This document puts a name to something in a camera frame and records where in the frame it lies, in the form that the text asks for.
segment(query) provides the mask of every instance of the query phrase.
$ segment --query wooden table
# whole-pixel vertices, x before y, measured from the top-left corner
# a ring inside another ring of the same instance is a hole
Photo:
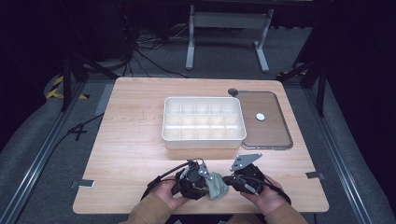
[[[287,150],[167,149],[162,139],[163,103],[169,96],[229,96],[227,90],[271,91],[276,94],[290,130],[293,147]],[[139,203],[148,182],[184,163],[203,158],[209,172],[230,175],[236,155],[262,153],[254,164],[278,181],[299,212],[329,209],[289,100],[278,81],[143,78],[117,79],[83,179],[91,189],[80,188],[73,209],[78,214],[126,214]],[[258,213],[233,188],[216,201],[208,196],[191,200],[175,214]]]

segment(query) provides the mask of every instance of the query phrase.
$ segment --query human hand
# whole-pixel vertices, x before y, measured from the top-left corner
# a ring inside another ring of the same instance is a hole
[[[189,199],[185,197],[174,198],[172,195],[172,187],[176,184],[175,177],[173,175],[166,177],[161,183],[155,187],[152,191],[161,200],[163,200],[168,207],[174,211],[181,205],[186,203]]]
[[[265,177],[268,178],[268,180],[271,181],[271,183],[274,186],[282,189],[280,184],[277,183],[275,180],[273,180],[271,177],[269,177],[267,175]],[[280,196],[276,191],[271,190],[270,188],[268,188],[265,185],[264,185],[263,191],[260,195],[248,194],[245,192],[240,192],[240,194],[242,196],[244,196],[245,198],[247,198],[252,203],[254,203],[259,208],[259,210],[262,212],[262,214],[265,216],[267,216],[272,211],[277,209],[280,205],[282,205],[283,203],[286,202],[285,199],[282,196]]]

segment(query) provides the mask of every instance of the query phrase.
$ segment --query sleeve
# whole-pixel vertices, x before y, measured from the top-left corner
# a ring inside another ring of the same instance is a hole
[[[151,192],[134,207],[128,220],[120,224],[163,224],[171,214],[168,205]]]
[[[267,224],[306,224],[303,216],[288,203],[283,203],[265,217]]]

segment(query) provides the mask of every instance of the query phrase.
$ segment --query person's arm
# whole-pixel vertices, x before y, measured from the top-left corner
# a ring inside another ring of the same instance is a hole
[[[273,185],[282,189],[279,183],[271,177],[266,176]],[[264,186],[260,195],[247,194],[241,192],[241,195],[254,203],[265,217],[268,224],[305,224],[306,220],[293,207],[286,203],[285,199],[277,192]]]
[[[175,177],[169,176],[134,207],[127,221],[121,224],[163,224],[172,212],[189,199],[174,198],[171,192]]]

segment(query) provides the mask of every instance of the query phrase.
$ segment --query metal rail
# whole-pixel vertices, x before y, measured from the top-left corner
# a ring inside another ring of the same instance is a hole
[[[341,184],[343,185],[346,196],[352,205],[352,209],[355,212],[356,218],[358,219],[359,223],[373,223],[363,201],[361,200],[361,196],[359,195],[353,175],[349,172],[349,169],[347,168],[347,165],[340,154],[338,146],[335,144],[334,138],[332,137],[332,132],[329,129],[326,119],[322,118],[317,111],[314,93],[312,90],[308,89],[304,90],[304,94],[309,101],[310,108],[315,114],[315,119],[317,120],[320,129],[324,133],[326,142],[329,146],[329,154],[332,159],[332,163],[334,164],[335,170],[340,177]]]
[[[47,161],[50,159],[50,156],[54,150],[53,146],[59,135],[59,131],[62,129],[64,122],[73,108],[73,105],[76,103],[78,97],[82,94],[85,83],[78,82],[76,85],[77,86],[75,87],[75,90],[72,94],[72,101],[70,105],[64,112],[61,112],[56,119],[52,129],[49,132],[49,135],[44,141],[43,146],[35,156],[35,160],[27,170],[22,182],[20,183],[20,186],[8,204],[4,214],[0,217],[0,224],[16,223],[23,211],[23,208],[28,203],[30,196],[35,189],[35,185],[43,173]]]

